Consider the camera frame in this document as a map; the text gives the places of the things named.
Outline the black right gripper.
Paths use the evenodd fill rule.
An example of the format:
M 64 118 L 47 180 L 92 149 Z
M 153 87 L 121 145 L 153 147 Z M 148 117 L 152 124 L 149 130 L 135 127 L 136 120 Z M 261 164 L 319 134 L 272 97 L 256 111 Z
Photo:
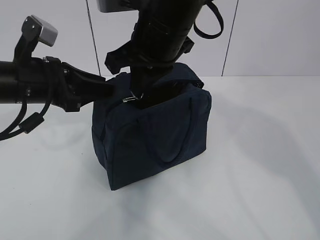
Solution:
M 193 48 L 195 43 L 188 34 L 204 3 L 148 0 L 139 10 L 131 40 L 107 53 L 104 64 L 113 75 L 130 67 L 130 90 L 136 97 L 129 102 L 130 106 L 142 110 L 175 97 L 173 85 L 160 80 L 173 69 L 166 66 Z

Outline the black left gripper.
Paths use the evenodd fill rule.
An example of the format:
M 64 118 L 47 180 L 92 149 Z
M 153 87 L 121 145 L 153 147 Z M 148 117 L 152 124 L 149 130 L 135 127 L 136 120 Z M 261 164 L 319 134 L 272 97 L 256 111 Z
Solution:
M 115 87 L 106 78 L 78 69 L 55 57 L 32 58 L 29 64 L 18 65 L 16 74 L 18 97 L 28 104 L 51 105 L 67 113 L 113 95 Z

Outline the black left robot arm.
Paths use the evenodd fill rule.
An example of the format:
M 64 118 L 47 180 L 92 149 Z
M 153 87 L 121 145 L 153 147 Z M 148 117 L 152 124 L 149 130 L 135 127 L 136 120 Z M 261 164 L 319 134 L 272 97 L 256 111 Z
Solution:
M 0 102 L 17 104 L 50 103 L 67 113 L 113 95 L 115 86 L 104 77 L 82 71 L 55 57 L 33 57 L 26 66 L 14 62 L 0 63 Z

